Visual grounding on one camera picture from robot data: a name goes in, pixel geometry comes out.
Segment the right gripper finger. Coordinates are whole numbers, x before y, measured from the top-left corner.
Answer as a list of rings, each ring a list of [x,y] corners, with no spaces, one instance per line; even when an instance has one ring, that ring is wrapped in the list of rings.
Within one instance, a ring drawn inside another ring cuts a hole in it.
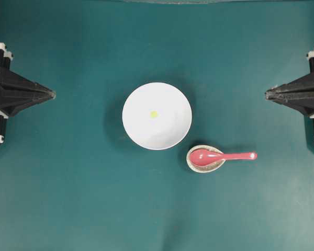
[[[314,71],[290,83],[267,90],[265,96],[301,92],[314,92]]]
[[[314,94],[265,94],[266,100],[299,111],[304,116],[314,115]]]

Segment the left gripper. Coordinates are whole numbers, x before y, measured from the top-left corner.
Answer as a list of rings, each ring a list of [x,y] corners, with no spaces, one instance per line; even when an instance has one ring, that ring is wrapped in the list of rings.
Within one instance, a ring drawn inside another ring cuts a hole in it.
[[[7,50],[7,46],[0,42],[0,85],[14,90],[45,93],[40,96],[4,97],[0,95],[0,145],[5,141],[7,120],[31,106],[55,99],[54,91],[30,81],[12,71],[10,63],[13,54]]]

